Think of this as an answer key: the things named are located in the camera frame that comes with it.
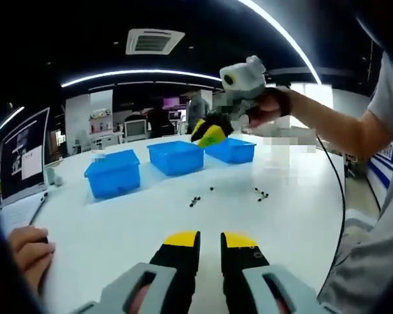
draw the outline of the floor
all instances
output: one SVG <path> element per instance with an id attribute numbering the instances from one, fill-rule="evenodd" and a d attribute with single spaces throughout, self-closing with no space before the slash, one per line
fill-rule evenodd
<path id="1" fill-rule="evenodd" d="M 357 209 L 377 218 L 379 208 L 365 179 L 346 178 L 346 209 Z"/>

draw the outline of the forearm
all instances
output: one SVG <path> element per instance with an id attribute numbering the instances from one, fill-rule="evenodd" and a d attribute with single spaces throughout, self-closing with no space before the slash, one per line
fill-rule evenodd
<path id="1" fill-rule="evenodd" d="M 363 157 L 362 124 L 359 120 L 338 113 L 317 101 L 296 92 L 290 92 L 291 114 L 326 141 L 344 152 Z"/>

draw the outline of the ceiling light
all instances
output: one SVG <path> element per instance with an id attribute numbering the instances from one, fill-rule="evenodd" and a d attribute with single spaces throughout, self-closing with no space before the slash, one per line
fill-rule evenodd
<path id="1" fill-rule="evenodd" d="M 20 107 L 18 110 L 14 111 L 1 125 L 0 129 L 5 126 L 6 124 L 9 123 L 10 120 L 12 120 L 20 111 L 24 110 L 25 107 Z"/>
<path id="2" fill-rule="evenodd" d="M 317 84 L 321 84 L 322 81 L 320 80 L 316 70 L 313 68 L 312 63 L 307 58 L 306 54 L 301 50 L 300 46 L 295 42 L 293 37 L 265 10 L 263 10 L 259 5 L 255 4 L 252 0 L 238 0 L 239 2 L 243 3 L 247 7 L 251 8 L 253 11 L 258 13 L 262 16 L 268 23 L 275 28 L 280 34 L 289 42 L 289 44 L 293 47 L 293 49 L 299 54 L 301 59 L 303 59 L 306 66 L 310 69 L 310 72 L 313 74 L 314 79 L 316 80 Z"/>
<path id="3" fill-rule="evenodd" d="M 208 79 L 208 80 L 216 80 L 218 82 L 221 82 L 221 79 L 219 77 L 211 77 L 210 75 L 203 75 L 203 74 L 198 74 L 198 73 L 191 73 L 191 72 L 183 72 L 183 71 L 173 71 L 173 70 L 161 70 L 161 69 L 145 69 L 145 70 L 124 70 L 124 71 L 114 71 L 114 72 L 106 72 L 106 73 L 100 73 L 96 75 L 90 75 L 89 77 L 82 77 L 78 78 L 77 80 L 72 80 L 69 82 L 66 82 L 64 84 L 61 84 L 61 87 L 67 87 L 71 86 L 80 82 L 84 82 L 86 80 L 92 80 L 92 79 L 98 79 L 100 77 L 110 77 L 112 75 L 123 75 L 123 74 L 144 74 L 144 73 L 156 73 L 156 74 L 176 74 L 176 75 L 187 75 L 189 77 L 199 77 L 202 79 Z"/>

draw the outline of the computer monitor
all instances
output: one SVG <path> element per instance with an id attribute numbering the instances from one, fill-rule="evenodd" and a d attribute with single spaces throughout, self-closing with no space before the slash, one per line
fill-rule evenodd
<path id="1" fill-rule="evenodd" d="M 14 128 L 1 144 L 2 205 L 47 189 L 44 176 L 45 131 L 49 108 Z"/>

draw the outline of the black ceiling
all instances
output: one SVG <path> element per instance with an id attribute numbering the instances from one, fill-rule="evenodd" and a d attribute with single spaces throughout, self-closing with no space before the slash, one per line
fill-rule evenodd
<path id="1" fill-rule="evenodd" d="M 377 49 L 371 60 L 371 40 L 341 1 L 256 2 L 293 36 L 324 83 L 363 94 L 372 89 L 368 71 L 370 62 L 378 58 Z M 96 6 L 81 8 L 73 3 L 59 5 L 27 8 L 24 4 L 20 10 L 5 11 L 7 26 L 0 32 L 0 62 L 5 65 L 0 76 L 1 106 L 11 101 L 29 108 L 26 112 L 51 106 L 58 115 L 64 99 L 107 84 L 164 80 L 221 87 L 212 80 L 175 75 L 119 75 L 67 88 L 60 85 L 120 69 L 175 69 L 218 76 L 220 68 L 254 54 L 272 73 L 301 68 L 298 74 L 271 75 L 271 81 L 314 81 L 308 71 L 303 73 L 305 64 L 281 34 L 238 0 L 98 1 Z M 126 39 L 133 28 L 182 31 L 185 37 L 169 56 L 126 56 Z M 337 72 L 329 75 L 329 69 Z M 172 88 L 166 85 L 162 90 L 171 94 Z M 153 90 L 148 86 L 146 95 Z"/>

